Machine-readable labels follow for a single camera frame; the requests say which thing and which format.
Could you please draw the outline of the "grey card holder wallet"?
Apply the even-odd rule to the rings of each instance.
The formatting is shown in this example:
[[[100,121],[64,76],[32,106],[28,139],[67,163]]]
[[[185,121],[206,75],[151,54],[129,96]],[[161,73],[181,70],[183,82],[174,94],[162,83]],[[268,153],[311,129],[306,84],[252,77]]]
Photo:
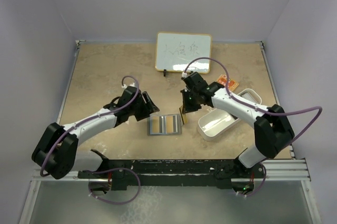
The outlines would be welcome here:
[[[147,120],[149,136],[180,135],[182,122],[179,114],[151,115]]]

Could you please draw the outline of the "yellow credit card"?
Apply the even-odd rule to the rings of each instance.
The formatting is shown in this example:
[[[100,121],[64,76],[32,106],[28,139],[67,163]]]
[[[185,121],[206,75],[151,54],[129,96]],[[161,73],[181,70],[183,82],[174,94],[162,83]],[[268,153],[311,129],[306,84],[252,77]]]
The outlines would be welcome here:
[[[151,119],[151,133],[161,134],[162,132],[162,116],[153,116]]]
[[[182,106],[179,108],[179,112],[180,112],[180,116],[181,116],[181,122],[182,122],[183,125],[185,125],[185,124],[187,123],[187,116],[186,116],[186,114],[184,113],[183,108],[184,108],[184,106],[182,105]]]

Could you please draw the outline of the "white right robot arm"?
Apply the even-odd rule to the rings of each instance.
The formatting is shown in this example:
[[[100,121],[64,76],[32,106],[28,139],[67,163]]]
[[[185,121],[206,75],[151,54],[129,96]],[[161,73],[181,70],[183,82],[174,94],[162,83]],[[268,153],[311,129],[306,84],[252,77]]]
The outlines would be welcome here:
[[[246,122],[254,129],[254,144],[236,158],[234,171],[239,177],[247,177],[257,163],[274,158],[291,143],[294,131],[281,106],[271,107],[251,102],[229,91],[218,82],[208,84],[203,77],[193,72],[182,73],[185,88],[182,113],[191,113],[201,106],[226,111]]]

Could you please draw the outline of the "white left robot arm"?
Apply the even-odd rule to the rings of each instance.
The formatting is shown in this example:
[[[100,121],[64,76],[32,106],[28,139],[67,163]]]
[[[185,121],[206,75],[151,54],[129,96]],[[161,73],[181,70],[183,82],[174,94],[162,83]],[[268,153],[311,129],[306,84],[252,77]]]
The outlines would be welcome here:
[[[159,110],[147,92],[127,86],[121,96],[80,121],[66,125],[49,124],[32,153],[32,161],[46,172],[41,174],[42,177],[61,179],[74,167],[79,145],[128,121],[131,116],[140,121]]]

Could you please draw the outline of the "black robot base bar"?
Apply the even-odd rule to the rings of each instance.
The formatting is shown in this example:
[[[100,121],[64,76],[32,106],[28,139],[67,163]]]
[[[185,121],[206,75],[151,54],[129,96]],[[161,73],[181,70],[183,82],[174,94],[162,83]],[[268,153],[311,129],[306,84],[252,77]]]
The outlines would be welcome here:
[[[215,187],[251,192],[255,179],[264,179],[262,164],[245,168],[237,159],[119,160],[102,154],[98,170],[79,171],[80,179],[102,182],[95,190],[126,190],[129,186]]]

